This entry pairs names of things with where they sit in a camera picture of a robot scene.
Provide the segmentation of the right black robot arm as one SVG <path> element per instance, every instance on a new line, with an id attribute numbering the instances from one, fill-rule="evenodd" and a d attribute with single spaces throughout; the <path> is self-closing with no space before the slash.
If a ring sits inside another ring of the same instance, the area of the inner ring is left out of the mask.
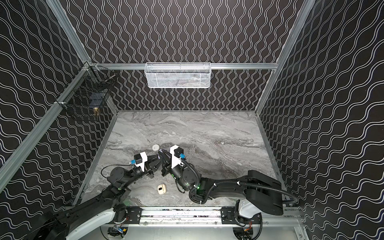
<path id="1" fill-rule="evenodd" d="M 178 189 L 188 193 L 189 199 L 199 205 L 217 198 L 238 198 L 237 215 L 251 219 L 259 213 L 281 216 L 284 204 L 296 204 L 298 198 L 282 188 L 282 184 L 258 171 L 250 170 L 237 179 L 215 180 L 202 177 L 196 168 L 186 160 L 183 149 L 159 150 L 162 174 L 170 174 Z"/>

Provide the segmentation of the white round charging case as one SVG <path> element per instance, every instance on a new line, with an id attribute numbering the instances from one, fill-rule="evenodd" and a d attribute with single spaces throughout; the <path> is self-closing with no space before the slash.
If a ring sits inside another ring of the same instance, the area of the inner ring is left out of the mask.
<path id="1" fill-rule="evenodd" d="M 158 151 L 159 149 L 160 149 L 160 146 L 157 145 L 157 144 L 155 144 L 155 145 L 152 146 L 152 150 L 153 150 L 154 152 Z"/>

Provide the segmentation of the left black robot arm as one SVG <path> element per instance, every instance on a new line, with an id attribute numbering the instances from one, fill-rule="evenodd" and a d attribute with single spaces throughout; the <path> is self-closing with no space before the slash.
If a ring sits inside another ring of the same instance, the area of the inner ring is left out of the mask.
<path id="1" fill-rule="evenodd" d="M 110 183 L 96 197 L 75 206 L 69 210 L 52 213 L 47 212 L 33 220 L 32 229 L 23 240 L 67 240 L 76 228 L 91 220 L 98 214 L 111 210 L 123 204 L 124 198 L 131 192 L 129 185 L 144 176 L 152 176 L 161 166 L 162 161 L 157 155 L 149 156 L 147 160 L 141 157 L 138 166 L 130 170 L 125 165 L 116 166 L 107 177 Z"/>

